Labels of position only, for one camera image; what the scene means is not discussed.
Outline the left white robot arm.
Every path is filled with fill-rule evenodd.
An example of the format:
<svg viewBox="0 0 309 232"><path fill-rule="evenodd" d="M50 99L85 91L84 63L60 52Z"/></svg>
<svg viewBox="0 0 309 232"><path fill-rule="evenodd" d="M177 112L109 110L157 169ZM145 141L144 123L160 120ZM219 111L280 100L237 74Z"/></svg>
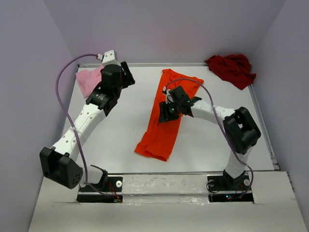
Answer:
<svg viewBox="0 0 309 232"><path fill-rule="evenodd" d="M108 64L100 71L101 81L86 99L82 111L71 127L51 148L40 151L40 161L44 177L68 188L90 184L97 191L106 188L107 172L90 174L85 164L79 166L78 156L84 157L83 145L93 130L108 116L117 105L121 91L135 84L133 75L125 61Z"/></svg>

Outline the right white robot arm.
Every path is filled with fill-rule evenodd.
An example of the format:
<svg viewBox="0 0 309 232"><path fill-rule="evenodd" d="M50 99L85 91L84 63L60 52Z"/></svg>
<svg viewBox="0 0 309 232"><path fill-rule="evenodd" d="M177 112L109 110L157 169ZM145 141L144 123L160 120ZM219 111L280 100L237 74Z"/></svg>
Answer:
<svg viewBox="0 0 309 232"><path fill-rule="evenodd" d="M189 95L182 86L174 89L163 87L166 99L159 103L159 123L170 122L186 115L217 124L231 148L227 166L221 176L226 189L237 187L245 174L247 159L261 132L249 110L245 107L229 109L215 106L200 97Z"/></svg>

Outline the orange t shirt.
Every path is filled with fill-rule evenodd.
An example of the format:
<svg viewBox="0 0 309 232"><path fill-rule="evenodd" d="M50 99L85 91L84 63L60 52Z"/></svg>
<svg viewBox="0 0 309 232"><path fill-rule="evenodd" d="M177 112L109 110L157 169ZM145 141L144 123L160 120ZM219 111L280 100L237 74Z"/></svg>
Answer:
<svg viewBox="0 0 309 232"><path fill-rule="evenodd" d="M204 81L196 77L185 76L171 69L164 69L157 87L153 108L146 132L135 148L135 153L144 157L167 161L172 153L181 119L159 123L159 103L165 101L163 87L170 89L182 86L189 97L195 96Z"/></svg>

